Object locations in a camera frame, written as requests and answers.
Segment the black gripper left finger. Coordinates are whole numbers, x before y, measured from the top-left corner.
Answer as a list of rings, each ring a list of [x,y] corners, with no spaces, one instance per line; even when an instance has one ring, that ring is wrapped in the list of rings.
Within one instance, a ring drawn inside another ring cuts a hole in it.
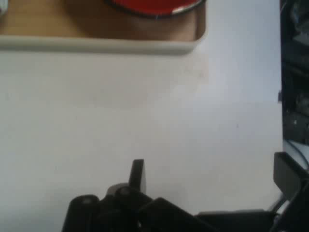
[[[74,198],[64,232],[211,232],[212,226],[163,198],[145,194],[143,159],[132,162],[127,183],[111,186],[100,200],[95,195]]]

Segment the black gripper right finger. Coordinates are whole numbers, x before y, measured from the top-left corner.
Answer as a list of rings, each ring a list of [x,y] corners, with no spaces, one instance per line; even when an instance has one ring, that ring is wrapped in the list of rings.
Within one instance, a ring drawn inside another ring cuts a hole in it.
[[[274,155],[273,179],[289,202],[275,220],[272,232],[309,230],[309,173],[286,152]]]

